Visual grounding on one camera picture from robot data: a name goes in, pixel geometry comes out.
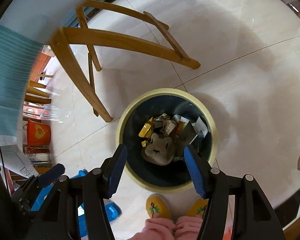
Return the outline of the grey cardboard box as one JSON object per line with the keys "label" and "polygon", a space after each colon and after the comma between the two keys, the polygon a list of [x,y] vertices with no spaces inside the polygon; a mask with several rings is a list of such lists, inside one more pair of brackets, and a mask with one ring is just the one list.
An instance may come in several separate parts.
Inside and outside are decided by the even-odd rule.
{"label": "grey cardboard box", "polygon": [[177,122],[177,126],[174,131],[174,137],[176,142],[180,145],[189,145],[196,139],[203,139],[209,132],[207,124],[202,116],[198,116],[196,120],[191,121],[190,119],[181,115],[174,115],[173,121]]}

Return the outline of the yellow rim trash bin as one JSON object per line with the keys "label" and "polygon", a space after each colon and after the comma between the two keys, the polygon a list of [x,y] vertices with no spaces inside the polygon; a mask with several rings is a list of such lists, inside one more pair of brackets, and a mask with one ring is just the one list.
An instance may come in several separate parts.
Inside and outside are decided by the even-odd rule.
{"label": "yellow rim trash bin", "polygon": [[218,133],[207,107],[173,88],[151,90],[135,99],[118,124],[116,143],[128,149],[127,173],[157,193],[192,186],[184,149],[192,145],[209,164],[215,162]]}

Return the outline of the right yellow slipper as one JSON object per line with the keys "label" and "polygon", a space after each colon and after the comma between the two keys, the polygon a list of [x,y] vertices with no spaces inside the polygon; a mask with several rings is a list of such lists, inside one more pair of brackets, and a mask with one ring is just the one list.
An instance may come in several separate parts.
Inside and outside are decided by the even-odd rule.
{"label": "right yellow slipper", "polygon": [[186,215],[189,217],[204,218],[207,210],[208,200],[207,199],[197,199],[193,205],[189,208]]}

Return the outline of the pink pyjama legs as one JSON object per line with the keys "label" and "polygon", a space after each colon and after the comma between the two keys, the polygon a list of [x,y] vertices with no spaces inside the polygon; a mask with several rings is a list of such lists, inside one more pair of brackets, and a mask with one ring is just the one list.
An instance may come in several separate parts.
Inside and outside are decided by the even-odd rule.
{"label": "pink pyjama legs", "polygon": [[183,216],[176,222],[167,218],[149,218],[141,232],[130,239],[197,239],[203,220]]}

